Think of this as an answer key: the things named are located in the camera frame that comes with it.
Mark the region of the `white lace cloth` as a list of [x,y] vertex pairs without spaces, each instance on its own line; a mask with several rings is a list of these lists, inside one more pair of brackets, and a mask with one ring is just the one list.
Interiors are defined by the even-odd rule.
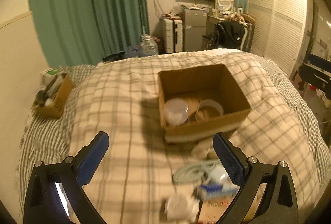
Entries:
[[187,195],[173,195],[165,202],[164,213],[169,221],[196,221],[200,201]]

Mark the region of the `grey tape roll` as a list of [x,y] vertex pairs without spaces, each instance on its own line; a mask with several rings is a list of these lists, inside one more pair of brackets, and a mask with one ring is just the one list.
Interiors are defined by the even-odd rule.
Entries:
[[224,109],[218,102],[206,99],[199,103],[197,111],[195,113],[195,119],[197,122],[209,120],[214,117],[222,117],[224,115]]

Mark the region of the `clear plastic water bottle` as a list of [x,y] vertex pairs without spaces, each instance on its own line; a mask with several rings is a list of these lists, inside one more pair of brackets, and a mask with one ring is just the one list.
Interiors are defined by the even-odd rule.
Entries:
[[188,120],[188,103],[182,98],[170,99],[163,107],[163,115],[168,125],[182,125]]

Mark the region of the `blue white tissue pack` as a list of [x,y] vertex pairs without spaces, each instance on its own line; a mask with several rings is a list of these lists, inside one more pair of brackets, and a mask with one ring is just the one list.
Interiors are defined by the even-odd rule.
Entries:
[[240,190],[239,186],[225,184],[203,184],[196,188],[196,196],[202,200],[211,200],[219,197],[234,196]]

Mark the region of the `brown rectangular carton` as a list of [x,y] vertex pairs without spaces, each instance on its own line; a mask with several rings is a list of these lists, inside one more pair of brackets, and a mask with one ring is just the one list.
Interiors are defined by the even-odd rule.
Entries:
[[[198,216],[197,223],[216,223],[224,214],[228,206],[231,204],[234,197],[227,196],[218,199],[205,200],[201,204],[201,210]],[[243,223],[248,223],[253,219],[253,216],[258,208],[258,200],[255,198],[244,217]]]

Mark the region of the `white louvered wardrobe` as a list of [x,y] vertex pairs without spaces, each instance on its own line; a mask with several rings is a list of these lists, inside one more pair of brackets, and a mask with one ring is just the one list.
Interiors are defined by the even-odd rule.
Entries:
[[247,12],[255,19],[251,53],[290,76],[303,44],[307,0],[248,0]]

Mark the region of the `small cardboard box with items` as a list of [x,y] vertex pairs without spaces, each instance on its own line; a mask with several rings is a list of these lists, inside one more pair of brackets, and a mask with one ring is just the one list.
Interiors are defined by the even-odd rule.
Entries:
[[68,73],[50,68],[40,74],[41,89],[36,93],[32,111],[45,118],[60,118],[75,85]]

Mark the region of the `open cardboard box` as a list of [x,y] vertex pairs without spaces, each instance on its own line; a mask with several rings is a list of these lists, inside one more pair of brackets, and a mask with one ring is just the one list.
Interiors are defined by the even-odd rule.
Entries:
[[[195,142],[218,132],[234,131],[251,112],[247,98],[224,64],[161,71],[158,84],[161,126],[168,143]],[[179,126],[168,125],[163,115],[165,103],[173,98],[188,103],[188,120]],[[197,122],[198,105],[206,99],[221,104],[224,115]]]

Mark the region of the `black jacket on chair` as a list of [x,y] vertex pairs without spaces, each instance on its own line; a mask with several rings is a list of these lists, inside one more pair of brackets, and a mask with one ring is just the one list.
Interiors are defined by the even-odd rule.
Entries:
[[221,21],[213,26],[209,48],[240,49],[245,27],[235,21]]

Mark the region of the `silver mini fridge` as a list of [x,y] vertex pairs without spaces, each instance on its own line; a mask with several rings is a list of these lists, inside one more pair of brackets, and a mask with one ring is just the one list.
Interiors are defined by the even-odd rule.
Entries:
[[204,49],[203,35],[206,34],[207,14],[204,10],[185,8],[181,12],[183,22],[183,50],[185,52]]

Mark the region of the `white suitcase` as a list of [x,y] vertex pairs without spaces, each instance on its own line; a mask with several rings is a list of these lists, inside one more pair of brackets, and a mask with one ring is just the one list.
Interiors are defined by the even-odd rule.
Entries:
[[183,51],[183,23],[182,20],[162,20],[164,50],[166,53]]

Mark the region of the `large water jug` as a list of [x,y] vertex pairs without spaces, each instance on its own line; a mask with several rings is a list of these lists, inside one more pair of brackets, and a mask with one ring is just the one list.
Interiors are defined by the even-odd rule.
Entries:
[[143,33],[141,35],[141,51],[144,56],[158,55],[158,45],[152,36],[147,35],[145,26],[143,26]]

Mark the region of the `large green curtain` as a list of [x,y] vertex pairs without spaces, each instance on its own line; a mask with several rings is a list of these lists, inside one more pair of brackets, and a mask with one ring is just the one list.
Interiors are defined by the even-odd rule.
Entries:
[[140,44],[149,31],[146,0],[29,0],[51,67],[97,64]]

